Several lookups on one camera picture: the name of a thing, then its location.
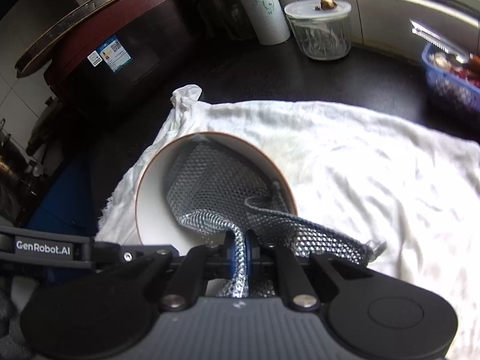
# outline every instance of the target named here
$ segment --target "food item on lid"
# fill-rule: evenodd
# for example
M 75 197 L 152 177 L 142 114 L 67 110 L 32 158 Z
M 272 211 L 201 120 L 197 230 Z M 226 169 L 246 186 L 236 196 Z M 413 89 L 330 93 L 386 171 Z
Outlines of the food item on lid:
M 322 9 L 333 9 L 337 7 L 337 3 L 333 0 L 320 0 L 320 7 Z

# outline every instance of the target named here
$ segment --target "blue basket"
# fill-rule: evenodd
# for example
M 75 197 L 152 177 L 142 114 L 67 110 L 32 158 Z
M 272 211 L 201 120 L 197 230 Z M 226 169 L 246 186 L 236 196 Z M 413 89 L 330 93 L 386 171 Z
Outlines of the blue basket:
M 462 119 L 473 117 L 477 122 L 480 120 L 480 88 L 430 62 L 429 56 L 441 51 L 433 44 L 427 43 L 421 55 L 426 67 L 427 84 L 435 94 L 433 105 L 443 110 L 454 111 Z

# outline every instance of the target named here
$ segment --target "sticker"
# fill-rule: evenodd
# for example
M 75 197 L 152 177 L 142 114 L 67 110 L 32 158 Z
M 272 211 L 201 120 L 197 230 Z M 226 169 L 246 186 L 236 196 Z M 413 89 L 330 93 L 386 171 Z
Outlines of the sticker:
M 44 239 L 15 237 L 15 254 L 26 257 L 45 258 L 49 260 L 73 260 L 74 245 L 66 242 Z
M 90 54 L 87 58 L 93 65 L 93 67 L 97 66 L 100 62 L 102 62 L 102 58 L 100 58 L 100 55 L 98 55 L 97 50 L 94 50 L 93 53 Z
M 104 42 L 97 49 L 97 52 L 114 73 L 118 72 L 131 61 L 131 57 L 115 35 Z

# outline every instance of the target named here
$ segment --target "bowl rim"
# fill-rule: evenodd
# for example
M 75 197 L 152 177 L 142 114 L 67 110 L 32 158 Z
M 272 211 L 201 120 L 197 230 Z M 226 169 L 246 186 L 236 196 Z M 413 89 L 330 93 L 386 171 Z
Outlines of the bowl rim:
M 273 168 L 275 169 L 275 171 L 277 171 L 278 175 L 279 175 L 279 179 L 280 181 L 282 181 L 285 186 L 286 186 L 286 191 L 285 193 L 287 193 L 290 197 L 290 200 L 292 202 L 292 211 L 291 214 L 293 215 L 298 215 L 298 209 L 297 209 L 297 204 L 295 202 L 295 198 L 293 196 L 293 193 L 292 193 L 292 190 L 290 188 L 290 185 L 289 183 L 287 182 L 287 180 L 285 179 L 285 176 L 283 175 L 282 171 L 278 168 L 278 166 L 275 164 L 275 162 L 273 162 L 270 157 L 268 157 L 268 155 L 266 155 L 262 150 L 260 150 L 258 147 L 256 147 L 255 145 L 251 144 L 250 142 L 248 142 L 247 140 L 237 136 L 237 135 L 234 135 L 234 134 L 229 134 L 229 133 L 226 133 L 226 132 L 217 132 L 217 131 L 199 131 L 199 132 L 193 132 L 193 133 L 190 133 L 190 134 L 186 134 L 186 135 L 182 135 L 181 137 L 178 137 L 174 140 L 172 140 L 171 142 L 167 143 L 165 146 L 163 146 L 160 150 L 157 151 L 157 153 L 155 153 L 155 155 L 152 157 L 152 159 L 148 162 L 148 165 L 146 166 L 145 170 L 142 172 L 142 176 L 140 177 L 140 182 L 138 183 L 138 188 L 135 192 L 135 231 L 137 232 L 137 236 L 138 236 L 138 239 L 140 240 L 140 244 L 141 245 L 144 245 L 143 241 L 142 241 L 142 237 L 140 235 L 140 230 L 138 228 L 138 195 L 139 195 L 139 191 L 140 191 L 140 188 L 142 186 L 142 183 L 143 183 L 143 178 L 145 177 L 147 171 L 148 171 L 148 168 L 150 168 L 150 165 L 155 161 L 155 159 L 157 159 L 157 157 L 167 148 L 169 147 L 170 145 L 174 144 L 174 143 L 177 143 L 179 140 L 186 140 L 188 138 L 191 138 L 193 137 L 194 135 L 212 135 L 212 136 L 215 136 L 215 135 L 224 135 L 224 136 L 227 136 L 227 137 L 230 137 L 230 138 L 234 138 L 234 139 L 237 139 L 237 140 L 241 140 L 243 143 L 247 144 L 249 147 L 251 147 L 252 149 L 254 149 L 256 152 L 258 152 L 258 154 L 260 154 L 261 156 L 263 156 L 268 162 L 270 162 L 270 164 L 272 164 Z

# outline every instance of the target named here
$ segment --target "white cloth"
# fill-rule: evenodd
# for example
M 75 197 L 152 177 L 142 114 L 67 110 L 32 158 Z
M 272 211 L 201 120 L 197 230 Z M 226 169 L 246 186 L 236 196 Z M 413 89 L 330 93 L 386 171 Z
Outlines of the white cloth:
M 361 242 L 387 241 L 369 268 L 438 293 L 455 308 L 452 360 L 480 359 L 480 148 L 398 117 L 324 102 L 199 102 L 174 91 L 153 144 L 107 202 L 97 240 L 139 243 L 134 198 L 154 154 L 181 135 L 222 131 L 280 168 L 302 218 Z

